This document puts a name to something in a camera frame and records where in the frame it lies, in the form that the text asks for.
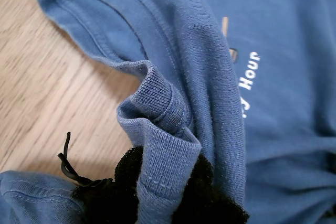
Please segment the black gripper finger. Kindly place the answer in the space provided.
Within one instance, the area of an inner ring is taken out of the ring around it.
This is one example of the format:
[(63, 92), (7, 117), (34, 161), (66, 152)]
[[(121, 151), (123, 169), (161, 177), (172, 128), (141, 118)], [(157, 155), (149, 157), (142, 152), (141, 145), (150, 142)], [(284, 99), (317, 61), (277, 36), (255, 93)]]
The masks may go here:
[(246, 223), (248, 213), (213, 185), (213, 168), (199, 155), (172, 223)]
[(114, 179), (95, 180), (73, 190), (72, 196), (83, 203), (87, 223), (136, 223), (142, 156), (143, 147), (133, 147), (117, 164)]

